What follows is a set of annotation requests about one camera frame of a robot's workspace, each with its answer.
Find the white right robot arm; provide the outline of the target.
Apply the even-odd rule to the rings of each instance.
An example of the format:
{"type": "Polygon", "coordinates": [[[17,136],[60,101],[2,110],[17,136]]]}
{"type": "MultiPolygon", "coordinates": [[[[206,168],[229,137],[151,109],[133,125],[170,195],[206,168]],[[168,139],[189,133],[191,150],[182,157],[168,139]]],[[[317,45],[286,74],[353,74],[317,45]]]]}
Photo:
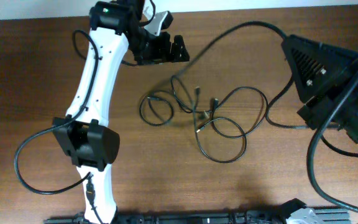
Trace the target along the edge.
{"type": "Polygon", "coordinates": [[[353,50],[289,35],[282,49],[303,107],[298,114],[314,130],[306,156],[306,170],[316,193],[341,208],[358,207],[328,195],[314,173],[316,147],[331,123],[358,144],[358,53],[353,50]]]}

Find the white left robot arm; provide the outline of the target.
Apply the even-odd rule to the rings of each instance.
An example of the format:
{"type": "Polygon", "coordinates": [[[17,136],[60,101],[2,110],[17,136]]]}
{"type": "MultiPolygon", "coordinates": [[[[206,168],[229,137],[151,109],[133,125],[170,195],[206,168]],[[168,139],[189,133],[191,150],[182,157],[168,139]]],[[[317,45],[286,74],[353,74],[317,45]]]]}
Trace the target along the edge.
{"type": "Polygon", "coordinates": [[[148,14],[144,1],[99,1],[89,11],[80,84],[65,117],[53,120],[53,134],[83,180],[89,223],[112,223],[117,212],[111,170],[120,137],[108,125],[119,67],[128,50],[137,65],[189,61],[182,36],[166,32],[172,21],[170,11],[148,14]]]}

